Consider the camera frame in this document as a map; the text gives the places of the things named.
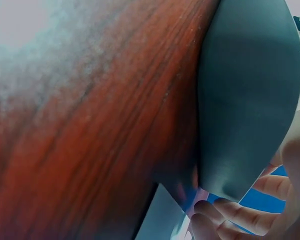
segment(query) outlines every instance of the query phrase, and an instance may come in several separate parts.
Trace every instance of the human hand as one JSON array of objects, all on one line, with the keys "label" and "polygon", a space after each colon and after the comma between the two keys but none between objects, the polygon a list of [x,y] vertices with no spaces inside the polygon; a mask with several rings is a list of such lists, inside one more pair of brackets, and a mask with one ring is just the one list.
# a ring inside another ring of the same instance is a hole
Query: human hand
[{"label": "human hand", "polygon": [[[291,159],[291,151],[300,149],[292,149],[289,144],[287,146],[288,151],[284,151],[284,156]],[[259,211],[226,199],[218,199],[213,204],[200,201],[194,206],[196,214],[191,218],[195,240],[300,239],[300,192],[297,194],[288,177],[269,175],[286,159],[282,155],[282,151],[277,152],[253,188],[286,201],[283,213]],[[300,165],[297,162],[292,165],[291,160],[284,162],[289,168],[288,174],[298,179],[295,168]],[[300,189],[300,179],[293,183]],[[244,232],[234,223],[256,235]]]}]

